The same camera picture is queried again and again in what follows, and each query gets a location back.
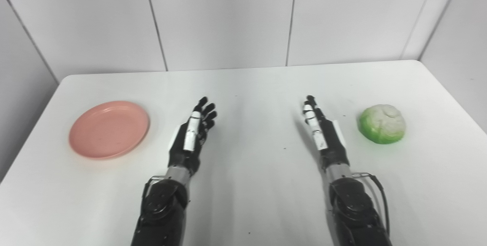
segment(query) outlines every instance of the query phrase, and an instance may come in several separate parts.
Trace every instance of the fingertip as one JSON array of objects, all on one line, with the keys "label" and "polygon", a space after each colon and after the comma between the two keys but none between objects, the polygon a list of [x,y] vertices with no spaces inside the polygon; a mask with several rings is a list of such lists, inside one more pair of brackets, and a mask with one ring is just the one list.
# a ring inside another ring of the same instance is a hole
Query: fingertip
[{"label": "fingertip", "polygon": [[213,126],[215,126],[215,122],[213,120],[207,120],[207,130],[210,130]]},{"label": "fingertip", "polygon": [[203,105],[205,105],[205,103],[207,103],[207,102],[208,102],[208,98],[207,98],[206,96],[204,96],[204,97],[202,97],[202,98],[200,99],[200,101],[198,102],[198,105],[199,105],[199,106],[203,106]]}]

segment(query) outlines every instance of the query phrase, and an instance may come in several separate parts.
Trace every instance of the pink plate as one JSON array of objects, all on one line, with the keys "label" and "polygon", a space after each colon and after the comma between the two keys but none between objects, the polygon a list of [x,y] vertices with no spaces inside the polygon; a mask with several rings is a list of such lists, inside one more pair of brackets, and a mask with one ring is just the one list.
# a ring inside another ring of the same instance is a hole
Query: pink plate
[{"label": "pink plate", "polygon": [[128,153],[144,138],[147,113],[132,102],[99,104],[82,114],[71,127],[69,144],[78,154],[109,158]]}]

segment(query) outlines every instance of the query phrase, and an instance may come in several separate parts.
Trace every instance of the robotic hand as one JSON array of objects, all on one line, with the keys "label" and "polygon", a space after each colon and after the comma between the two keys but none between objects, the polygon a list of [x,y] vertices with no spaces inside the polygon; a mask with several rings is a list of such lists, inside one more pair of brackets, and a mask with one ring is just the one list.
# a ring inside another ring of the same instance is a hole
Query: robotic hand
[{"label": "robotic hand", "polygon": [[[388,208],[382,185],[369,173],[352,173],[338,123],[328,120],[308,96],[303,114],[311,127],[313,140],[320,151],[322,169],[330,183],[330,202],[336,235],[341,246],[392,246],[389,240]],[[364,185],[357,178],[370,177],[384,199],[384,228]]]},{"label": "robotic hand", "polygon": [[203,97],[190,118],[179,127],[169,150],[165,176],[153,176],[142,193],[140,217],[132,246],[179,246],[183,236],[185,209],[188,205],[186,185],[200,167],[200,151],[208,130],[214,126],[215,104]]}]

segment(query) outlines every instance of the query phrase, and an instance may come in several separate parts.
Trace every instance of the white finger segment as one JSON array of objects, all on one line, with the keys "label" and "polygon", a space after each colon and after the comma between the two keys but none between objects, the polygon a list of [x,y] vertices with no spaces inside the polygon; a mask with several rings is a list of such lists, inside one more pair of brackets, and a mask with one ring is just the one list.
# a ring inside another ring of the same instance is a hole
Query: white finger segment
[{"label": "white finger segment", "polygon": [[313,133],[313,140],[315,142],[316,148],[318,150],[327,149],[328,145],[326,144],[323,131],[321,130],[320,124],[318,123],[318,119],[316,118],[316,114],[313,111],[313,107],[311,107],[311,105],[306,104],[304,105],[303,110],[308,125],[311,127],[311,131]]},{"label": "white finger segment", "polygon": [[198,127],[200,126],[201,113],[193,111],[188,121],[188,129],[186,130],[186,136],[184,138],[185,151],[194,151],[194,144],[196,142],[196,136],[198,135]]}]

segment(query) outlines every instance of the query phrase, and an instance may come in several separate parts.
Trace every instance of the white wall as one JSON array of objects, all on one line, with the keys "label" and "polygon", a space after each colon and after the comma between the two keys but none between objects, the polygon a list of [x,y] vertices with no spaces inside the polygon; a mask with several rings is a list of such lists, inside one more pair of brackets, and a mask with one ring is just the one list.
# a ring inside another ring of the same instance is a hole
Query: white wall
[{"label": "white wall", "polygon": [[11,0],[58,80],[164,71],[148,0]]},{"label": "white wall", "polygon": [[484,131],[487,131],[486,5],[487,0],[452,0],[421,57],[423,64]]},{"label": "white wall", "polygon": [[417,59],[447,0],[12,0],[58,79],[72,73]]},{"label": "white wall", "polygon": [[417,59],[446,1],[296,0],[289,65]]},{"label": "white wall", "polygon": [[0,181],[56,86],[7,0],[0,0]]},{"label": "white wall", "polygon": [[152,0],[169,70],[284,66],[293,0]]}]

